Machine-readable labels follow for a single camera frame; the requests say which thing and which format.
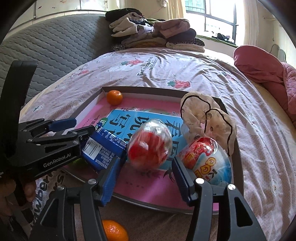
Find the blue snack package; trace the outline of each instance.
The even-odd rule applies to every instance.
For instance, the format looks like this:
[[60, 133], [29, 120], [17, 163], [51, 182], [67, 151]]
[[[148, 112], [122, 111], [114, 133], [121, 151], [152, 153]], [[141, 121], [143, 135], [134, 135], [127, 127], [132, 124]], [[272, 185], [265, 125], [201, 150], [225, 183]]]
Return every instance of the blue snack package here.
[[125, 141], [104, 129], [99, 122], [82, 149], [82, 157], [100, 171], [107, 169], [114, 156], [126, 158], [126, 146]]

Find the metal rivet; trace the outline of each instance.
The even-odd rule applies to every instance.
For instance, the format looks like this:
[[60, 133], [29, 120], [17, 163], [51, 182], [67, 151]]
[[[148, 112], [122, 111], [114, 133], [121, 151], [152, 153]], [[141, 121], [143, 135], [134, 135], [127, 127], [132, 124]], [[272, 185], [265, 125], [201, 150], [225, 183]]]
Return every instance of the metal rivet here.
[[89, 179], [88, 180], [88, 183], [90, 184], [90, 185], [93, 185], [93, 184], [96, 184], [96, 179]]
[[59, 191], [64, 190], [64, 188], [65, 188], [64, 185], [59, 185], [59, 186], [57, 186], [57, 189], [58, 189]]
[[229, 190], [236, 189], [235, 185], [233, 185], [233, 184], [229, 184], [227, 187], [228, 187]]
[[205, 182], [202, 178], [197, 178], [195, 181], [198, 184], [203, 184]]

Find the curtain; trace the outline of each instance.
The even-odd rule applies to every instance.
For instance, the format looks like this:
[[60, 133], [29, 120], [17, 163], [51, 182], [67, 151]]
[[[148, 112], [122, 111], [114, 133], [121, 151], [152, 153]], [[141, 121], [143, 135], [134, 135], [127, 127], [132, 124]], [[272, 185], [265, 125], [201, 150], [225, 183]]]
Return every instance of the curtain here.
[[245, 45], [257, 45], [259, 34], [259, 18], [256, 0], [243, 0], [245, 20]]
[[168, 1], [168, 18], [184, 18], [186, 13], [185, 0]]

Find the pink surface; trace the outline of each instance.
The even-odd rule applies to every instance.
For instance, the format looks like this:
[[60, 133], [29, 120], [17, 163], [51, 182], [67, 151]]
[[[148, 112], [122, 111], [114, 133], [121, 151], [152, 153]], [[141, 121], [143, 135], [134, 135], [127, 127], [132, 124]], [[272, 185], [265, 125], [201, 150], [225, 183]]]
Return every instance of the pink surface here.
[[296, 70], [265, 50], [249, 45], [234, 51], [234, 64], [272, 94], [296, 127]]
[[[124, 98], [119, 106], [114, 107], [107, 103], [106, 98], [103, 98], [78, 124], [77, 128], [88, 126], [95, 119], [98, 122], [101, 118], [106, 117], [113, 109], [156, 110], [157, 108], [161, 108], [168, 113], [179, 113], [180, 104], [147, 99]], [[65, 168], [83, 180], [97, 177], [97, 174], [90, 167], [76, 167], [72, 165]], [[182, 200], [176, 182], [171, 180], [168, 175], [164, 176], [164, 174], [165, 171], [162, 170], [141, 173], [133, 169], [129, 163], [126, 163], [119, 174], [114, 192], [134, 199], [135, 202], [147, 203], [148, 206], [152, 204], [159, 206], [158, 208], [165, 207], [182, 209], [184, 211], [192, 209]], [[213, 211], [217, 210], [218, 204], [215, 203], [213, 205]]]

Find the orange fruit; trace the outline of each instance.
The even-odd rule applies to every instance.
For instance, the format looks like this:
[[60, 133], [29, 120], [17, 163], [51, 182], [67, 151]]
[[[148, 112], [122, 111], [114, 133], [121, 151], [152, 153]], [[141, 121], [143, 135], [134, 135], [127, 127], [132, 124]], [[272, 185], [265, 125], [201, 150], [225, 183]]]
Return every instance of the orange fruit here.
[[106, 98], [109, 104], [118, 105], [122, 102], [122, 93], [116, 90], [109, 91]]
[[113, 220], [102, 220], [108, 241], [128, 241], [128, 233], [119, 223]]

